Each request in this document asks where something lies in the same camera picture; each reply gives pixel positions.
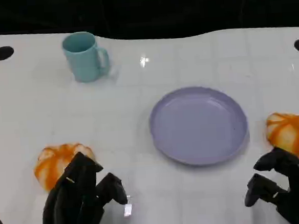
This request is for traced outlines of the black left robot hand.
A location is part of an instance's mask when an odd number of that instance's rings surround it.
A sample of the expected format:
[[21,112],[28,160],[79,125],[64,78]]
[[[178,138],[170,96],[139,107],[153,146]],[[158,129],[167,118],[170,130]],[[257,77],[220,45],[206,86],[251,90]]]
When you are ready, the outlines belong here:
[[78,152],[50,191],[43,211],[43,224],[99,224],[104,206],[115,200],[127,204],[121,179],[112,173],[98,183],[103,167]]

